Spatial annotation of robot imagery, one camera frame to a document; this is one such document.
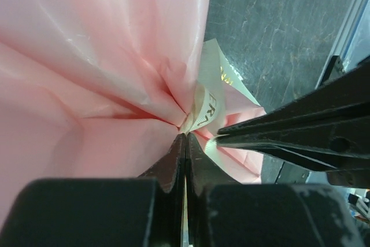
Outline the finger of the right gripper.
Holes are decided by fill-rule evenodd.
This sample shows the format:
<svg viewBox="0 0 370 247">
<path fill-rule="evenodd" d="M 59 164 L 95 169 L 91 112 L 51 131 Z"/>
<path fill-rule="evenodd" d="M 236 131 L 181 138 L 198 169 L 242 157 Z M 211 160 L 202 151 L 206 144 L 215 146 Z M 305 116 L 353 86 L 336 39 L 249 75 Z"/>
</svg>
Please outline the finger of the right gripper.
<svg viewBox="0 0 370 247">
<path fill-rule="evenodd" d="M 320 149 L 285 143 L 276 137 L 268 138 L 269 135 L 270 132 L 219 135 L 216 142 L 222 147 L 255 150 L 313 172 L 324 172 L 331 185 L 369 188 L 369 158 L 338 153 L 340 148 L 349 146 L 344 139 L 334 139 L 329 143 L 328 149 Z"/>
<path fill-rule="evenodd" d="M 369 116 L 369 62 L 269 114 L 218 130 L 218 135 L 239 135 L 284 125 L 302 126 L 329 119 Z"/>
</svg>

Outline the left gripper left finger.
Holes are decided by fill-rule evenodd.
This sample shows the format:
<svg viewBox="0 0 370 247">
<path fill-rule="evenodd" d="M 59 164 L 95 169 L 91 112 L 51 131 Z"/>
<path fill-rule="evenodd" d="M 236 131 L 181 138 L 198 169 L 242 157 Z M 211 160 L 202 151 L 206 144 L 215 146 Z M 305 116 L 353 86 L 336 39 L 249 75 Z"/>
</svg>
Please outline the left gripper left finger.
<svg viewBox="0 0 370 247">
<path fill-rule="evenodd" d="M 35 180 L 7 217 L 8 246 L 180 246 L 186 137 L 137 178 Z"/>
</svg>

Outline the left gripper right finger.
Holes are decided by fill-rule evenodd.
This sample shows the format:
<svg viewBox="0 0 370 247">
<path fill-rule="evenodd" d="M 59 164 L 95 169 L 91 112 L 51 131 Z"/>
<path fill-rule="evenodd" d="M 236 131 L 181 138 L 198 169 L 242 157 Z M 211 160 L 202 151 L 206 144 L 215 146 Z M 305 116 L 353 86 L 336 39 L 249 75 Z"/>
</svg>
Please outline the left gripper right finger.
<svg viewBox="0 0 370 247">
<path fill-rule="evenodd" d="M 194 246 L 363 246 L 364 235 L 331 186 L 241 184 L 192 134 L 186 138 L 188 226 Z"/>
</svg>

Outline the cream ribbon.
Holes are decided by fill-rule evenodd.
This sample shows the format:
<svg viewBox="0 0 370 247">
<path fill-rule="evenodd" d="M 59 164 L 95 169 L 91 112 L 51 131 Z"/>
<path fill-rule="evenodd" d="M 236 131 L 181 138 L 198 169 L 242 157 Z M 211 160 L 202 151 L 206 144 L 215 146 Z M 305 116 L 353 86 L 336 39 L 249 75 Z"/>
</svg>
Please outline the cream ribbon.
<svg viewBox="0 0 370 247">
<path fill-rule="evenodd" d="M 228 163 L 228 158 L 256 170 L 262 157 L 255 153 L 222 149 L 216 151 L 213 138 L 219 129 L 265 115 L 256 99 L 235 74 L 216 39 L 203 43 L 198 81 L 191 112 L 180 132 L 194 132 L 210 158 Z"/>
</svg>

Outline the pink wrapping paper sheet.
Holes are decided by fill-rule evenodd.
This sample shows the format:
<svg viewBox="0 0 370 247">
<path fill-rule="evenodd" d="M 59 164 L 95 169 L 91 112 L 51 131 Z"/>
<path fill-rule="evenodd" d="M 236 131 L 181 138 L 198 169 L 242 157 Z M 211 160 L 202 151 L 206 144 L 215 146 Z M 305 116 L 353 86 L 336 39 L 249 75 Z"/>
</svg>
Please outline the pink wrapping paper sheet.
<svg viewBox="0 0 370 247">
<path fill-rule="evenodd" d="M 37 178 L 139 176 L 158 161 L 191 112 L 208 7 L 1 0 L 1 207 Z M 212 160 L 261 181 L 262 162 Z"/>
</svg>

